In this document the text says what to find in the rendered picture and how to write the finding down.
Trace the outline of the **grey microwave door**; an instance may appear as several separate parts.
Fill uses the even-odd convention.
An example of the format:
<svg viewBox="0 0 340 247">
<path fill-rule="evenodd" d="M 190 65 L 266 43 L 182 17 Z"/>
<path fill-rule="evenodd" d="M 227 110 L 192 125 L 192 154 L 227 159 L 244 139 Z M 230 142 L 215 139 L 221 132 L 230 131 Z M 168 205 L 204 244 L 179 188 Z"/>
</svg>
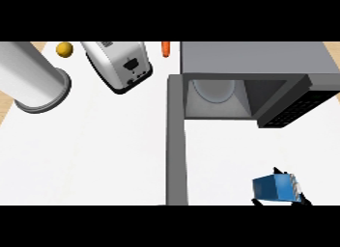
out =
<svg viewBox="0 0 340 247">
<path fill-rule="evenodd" d="M 180 75 L 170 75 L 167 81 L 165 204 L 168 206 L 189 204 L 183 78 Z"/>
</svg>

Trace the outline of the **white toaster with black base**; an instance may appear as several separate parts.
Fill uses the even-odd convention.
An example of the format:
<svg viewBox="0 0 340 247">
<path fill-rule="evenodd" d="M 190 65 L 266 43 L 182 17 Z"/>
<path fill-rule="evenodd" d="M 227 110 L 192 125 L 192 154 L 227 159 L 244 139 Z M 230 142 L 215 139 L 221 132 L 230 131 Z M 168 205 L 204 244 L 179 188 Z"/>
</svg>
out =
<svg viewBox="0 0 340 247">
<path fill-rule="evenodd" d="M 90 65 L 106 86 L 125 94 L 152 74 L 146 46 L 142 41 L 83 41 Z"/>
</svg>

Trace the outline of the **yellow lemon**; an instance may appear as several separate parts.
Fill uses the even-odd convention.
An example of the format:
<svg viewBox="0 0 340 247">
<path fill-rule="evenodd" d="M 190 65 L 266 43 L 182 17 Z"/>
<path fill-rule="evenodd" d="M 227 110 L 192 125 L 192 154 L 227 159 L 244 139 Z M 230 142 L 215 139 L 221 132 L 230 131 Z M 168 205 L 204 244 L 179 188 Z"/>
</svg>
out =
<svg viewBox="0 0 340 247">
<path fill-rule="evenodd" d="M 72 45 L 69 42 L 63 41 L 56 46 L 56 53 L 61 57 L 68 58 L 72 54 Z"/>
</svg>

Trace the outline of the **grey microwave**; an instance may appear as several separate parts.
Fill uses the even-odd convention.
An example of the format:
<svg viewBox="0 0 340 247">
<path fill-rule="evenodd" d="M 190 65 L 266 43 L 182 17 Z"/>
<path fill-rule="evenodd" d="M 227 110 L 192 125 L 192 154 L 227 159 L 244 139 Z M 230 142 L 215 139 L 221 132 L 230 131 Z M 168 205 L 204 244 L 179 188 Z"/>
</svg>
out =
<svg viewBox="0 0 340 247">
<path fill-rule="evenodd" d="M 340 93 L 340 69 L 320 42 L 183 41 L 180 74 L 189 120 L 282 128 Z M 233 80 L 229 100 L 204 100 L 193 80 Z"/>
</svg>

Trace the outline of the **white cylinder with grey rim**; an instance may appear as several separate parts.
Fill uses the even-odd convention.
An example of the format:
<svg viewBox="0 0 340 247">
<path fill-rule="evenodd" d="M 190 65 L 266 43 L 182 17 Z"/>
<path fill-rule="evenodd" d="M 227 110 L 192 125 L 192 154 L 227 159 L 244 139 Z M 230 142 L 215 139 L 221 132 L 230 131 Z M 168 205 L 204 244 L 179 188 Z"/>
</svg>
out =
<svg viewBox="0 0 340 247">
<path fill-rule="evenodd" d="M 0 91 L 19 109 L 38 114 L 63 101 L 71 88 L 65 71 L 55 68 L 28 41 L 0 41 Z"/>
</svg>

